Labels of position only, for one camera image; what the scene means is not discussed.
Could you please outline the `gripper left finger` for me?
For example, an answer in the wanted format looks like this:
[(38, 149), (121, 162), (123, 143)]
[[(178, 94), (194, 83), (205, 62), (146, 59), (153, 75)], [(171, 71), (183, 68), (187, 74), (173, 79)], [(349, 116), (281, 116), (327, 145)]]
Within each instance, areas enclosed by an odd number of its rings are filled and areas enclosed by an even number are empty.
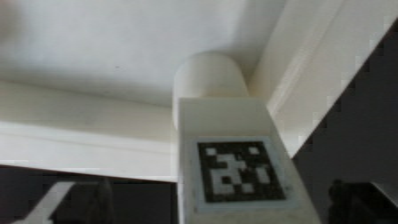
[(114, 224), (107, 179), (54, 184), (29, 214), (11, 224)]

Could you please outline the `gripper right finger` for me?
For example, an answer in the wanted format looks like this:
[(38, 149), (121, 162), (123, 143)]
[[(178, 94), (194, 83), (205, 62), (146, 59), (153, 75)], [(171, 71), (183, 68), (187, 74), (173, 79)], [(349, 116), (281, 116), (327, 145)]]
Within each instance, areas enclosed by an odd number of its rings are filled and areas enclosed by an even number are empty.
[(398, 224), (398, 187), (333, 181), (327, 224)]

